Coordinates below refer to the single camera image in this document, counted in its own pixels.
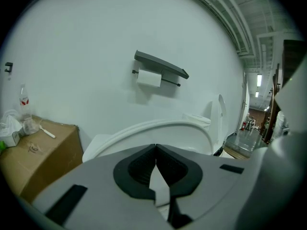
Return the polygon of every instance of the white brush handle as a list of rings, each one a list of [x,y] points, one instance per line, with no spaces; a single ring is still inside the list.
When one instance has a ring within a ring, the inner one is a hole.
[[[42,129],[42,131],[44,131],[47,135],[49,135],[52,138],[55,138],[56,136],[51,134],[49,131],[46,131],[45,129]]]

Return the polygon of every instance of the plastic bottle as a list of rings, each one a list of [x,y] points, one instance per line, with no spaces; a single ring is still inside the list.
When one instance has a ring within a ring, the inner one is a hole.
[[[29,104],[29,96],[28,96],[28,91],[25,88],[25,84],[21,84],[20,86],[20,108],[21,108],[21,113],[23,115],[23,119],[32,119],[31,115],[31,108]]]

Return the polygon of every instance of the green object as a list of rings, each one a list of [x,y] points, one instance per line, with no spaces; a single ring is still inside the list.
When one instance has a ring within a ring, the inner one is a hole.
[[[4,149],[6,149],[6,145],[5,145],[4,141],[0,141],[0,150],[2,151]]]

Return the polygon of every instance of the brown wall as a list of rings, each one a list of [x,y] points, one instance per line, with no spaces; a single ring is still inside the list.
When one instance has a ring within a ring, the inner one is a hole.
[[[249,109],[248,113],[249,116],[254,117],[254,119],[256,120],[256,126],[261,127],[261,123],[263,122],[265,113],[263,111],[258,111],[254,109]]]

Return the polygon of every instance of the brown box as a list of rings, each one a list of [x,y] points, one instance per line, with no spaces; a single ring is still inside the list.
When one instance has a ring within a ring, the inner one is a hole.
[[[12,192],[29,203],[49,184],[82,163],[77,126],[48,120],[42,120],[41,125],[56,138],[39,130],[0,155],[0,169]]]

